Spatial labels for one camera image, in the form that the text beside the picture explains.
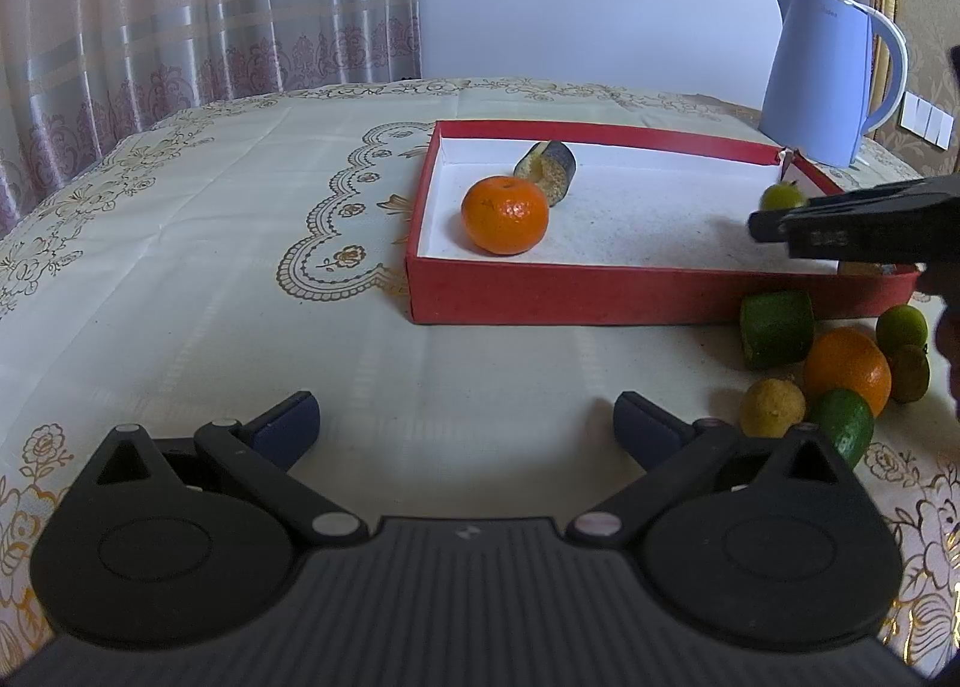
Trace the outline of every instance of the tangerine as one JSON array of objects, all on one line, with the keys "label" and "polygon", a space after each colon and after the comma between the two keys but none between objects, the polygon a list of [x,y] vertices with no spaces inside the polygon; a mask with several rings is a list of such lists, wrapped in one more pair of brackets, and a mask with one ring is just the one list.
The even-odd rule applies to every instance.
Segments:
[{"label": "tangerine", "polygon": [[544,239],[550,206],[531,181],[494,175],[472,185],[460,206],[469,238],[491,254],[529,251]]},{"label": "tangerine", "polygon": [[803,363],[803,390],[814,402],[831,389],[856,392],[874,417],[890,399],[892,379],[886,356],[869,337],[851,327],[831,329],[813,341]]}]

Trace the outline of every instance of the light switch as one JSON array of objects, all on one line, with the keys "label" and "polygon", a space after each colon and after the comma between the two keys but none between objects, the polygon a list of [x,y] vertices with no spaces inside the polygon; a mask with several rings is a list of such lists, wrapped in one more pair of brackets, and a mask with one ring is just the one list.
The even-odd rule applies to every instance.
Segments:
[{"label": "light switch", "polygon": [[940,133],[937,136],[937,145],[947,150],[950,147],[950,135],[953,132],[953,116],[944,113],[944,120],[940,122]]},{"label": "light switch", "polygon": [[940,108],[930,106],[930,120],[926,123],[926,130],[923,132],[923,139],[927,142],[937,142],[940,136],[940,125],[944,122],[944,113]]},{"label": "light switch", "polygon": [[926,137],[926,125],[930,123],[930,113],[933,112],[933,105],[925,99],[917,100],[917,121],[913,129],[914,134],[920,137]]},{"label": "light switch", "polygon": [[904,108],[901,110],[901,126],[910,132],[917,127],[917,103],[919,99],[909,91],[904,94]]}]

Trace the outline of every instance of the pink floral curtain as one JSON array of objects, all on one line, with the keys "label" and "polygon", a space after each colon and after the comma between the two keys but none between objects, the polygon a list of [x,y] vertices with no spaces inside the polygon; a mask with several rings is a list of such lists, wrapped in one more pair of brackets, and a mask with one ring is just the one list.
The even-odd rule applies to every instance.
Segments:
[{"label": "pink floral curtain", "polygon": [[0,236],[182,108],[419,77],[416,0],[0,0]]}]

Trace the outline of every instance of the blue kettle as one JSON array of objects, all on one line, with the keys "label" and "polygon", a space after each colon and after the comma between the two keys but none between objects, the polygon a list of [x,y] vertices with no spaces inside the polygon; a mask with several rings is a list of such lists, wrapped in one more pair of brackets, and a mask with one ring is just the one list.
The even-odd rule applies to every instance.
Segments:
[{"label": "blue kettle", "polygon": [[[893,115],[906,90],[904,33],[853,0],[776,0],[784,28],[760,115],[760,132],[813,161],[853,163],[863,134]],[[874,33],[890,49],[893,77],[870,113]]]}]

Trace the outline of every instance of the round black disc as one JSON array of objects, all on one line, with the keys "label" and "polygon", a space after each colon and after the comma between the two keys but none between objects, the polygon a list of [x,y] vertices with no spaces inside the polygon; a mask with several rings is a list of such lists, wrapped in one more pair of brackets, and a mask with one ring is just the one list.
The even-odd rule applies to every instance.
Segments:
[{"label": "round black disc", "polygon": [[51,519],[32,556],[61,631],[107,646],[203,640],[261,612],[290,569],[286,530],[243,500],[150,484],[95,498]]},{"label": "round black disc", "polygon": [[786,481],[667,511],[640,562],[669,604],[713,634],[806,650],[877,630],[899,587],[891,547],[882,520],[831,485]]}]

